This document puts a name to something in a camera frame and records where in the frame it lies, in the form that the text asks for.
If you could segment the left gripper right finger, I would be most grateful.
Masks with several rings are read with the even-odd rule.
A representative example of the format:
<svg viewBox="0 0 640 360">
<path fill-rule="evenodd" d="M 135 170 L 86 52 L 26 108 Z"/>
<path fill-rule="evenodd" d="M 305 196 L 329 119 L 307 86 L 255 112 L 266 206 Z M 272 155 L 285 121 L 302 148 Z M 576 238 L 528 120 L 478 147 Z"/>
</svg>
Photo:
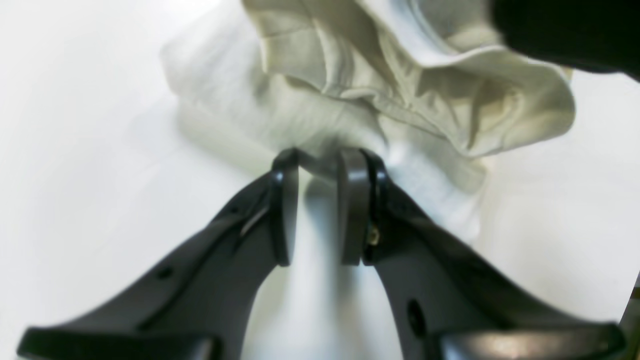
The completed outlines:
<svg viewBox="0 0 640 360">
<path fill-rule="evenodd" d="M 562 312 L 526 292 L 437 225 L 375 153 L 337 155 L 345 265 L 374 267 L 405 360 L 612 360 L 614 322 Z"/>
</svg>

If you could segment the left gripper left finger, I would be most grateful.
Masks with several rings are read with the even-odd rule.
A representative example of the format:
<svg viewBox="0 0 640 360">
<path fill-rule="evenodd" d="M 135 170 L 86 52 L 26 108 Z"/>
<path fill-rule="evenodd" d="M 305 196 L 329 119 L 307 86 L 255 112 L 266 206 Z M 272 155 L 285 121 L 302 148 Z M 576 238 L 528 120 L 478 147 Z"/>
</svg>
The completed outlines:
<svg viewBox="0 0 640 360">
<path fill-rule="evenodd" d="M 202 230 L 96 309 L 32 326 L 28 360 L 239 360 L 255 298 L 291 264 L 298 207 L 295 149 L 236 193 Z"/>
</svg>

